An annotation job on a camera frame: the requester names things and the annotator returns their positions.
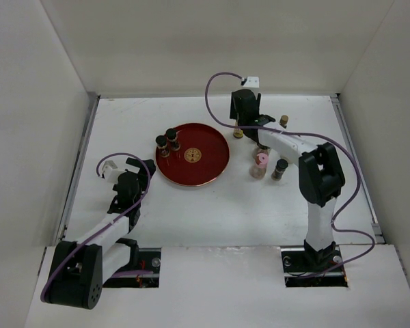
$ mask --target bottle cap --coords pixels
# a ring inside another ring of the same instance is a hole
[[[269,156],[267,156],[267,154],[264,154],[262,152],[258,154],[257,157],[255,158],[255,163],[260,169],[266,168],[268,162],[269,162]]]
[[[286,126],[287,123],[288,123],[288,116],[287,115],[281,116],[281,119],[279,120],[279,125]]]
[[[156,137],[155,141],[156,144],[160,147],[164,147],[167,145],[167,140],[163,135],[159,135],[158,137]]]
[[[167,138],[169,140],[175,140],[177,133],[178,133],[178,131],[176,131],[176,129],[174,129],[174,128],[169,128],[167,131],[165,131],[165,135],[167,135]]]
[[[278,170],[285,170],[288,167],[288,161],[286,161],[285,159],[278,159],[278,162],[276,162],[276,168]]]

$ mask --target cork stopper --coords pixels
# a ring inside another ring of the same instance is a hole
[[[281,118],[279,119],[279,125],[282,126],[283,128],[286,128],[287,123],[288,123],[288,116],[287,115],[281,116]]]

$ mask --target brown bottle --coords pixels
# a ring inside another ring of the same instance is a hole
[[[275,169],[272,173],[272,179],[274,179],[275,181],[280,181],[287,167],[288,162],[285,159],[278,159],[278,162],[276,162]]]
[[[288,123],[288,116],[287,115],[281,116],[281,118],[279,119],[279,125],[282,126],[283,128],[287,128],[287,123]],[[290,160],[287,157],[284,157],[284,156],[280,156],[280,157],[281,159],[285,160],[287,164],[291,164]]]
[[[167,140],[163,135],[156,137],[156,146],[159,149],[159,154],[161,157],[168,157],[170,155],[170,150],[167,147]]]
[[[180,149],[180,144],[178,141],[178,131],[174,128],[169,128],[167,131],[165,131],[165,135],[167,135],[167,139],[169,140],[170,148],[174,152],[177,152]]]

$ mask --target pink bottle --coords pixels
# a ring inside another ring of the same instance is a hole
[[[249,170],[251,176],[255,179],[263,179],[266,175],[267,163],[269,162],[269,156],[264,153],[260,153],[255,157],[255,164]]]

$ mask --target gold emblem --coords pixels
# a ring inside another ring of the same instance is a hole
[[[196,163],[200,161],[202,153],[197,148],[189,148],[185,150],[184,158],[189,163]]]

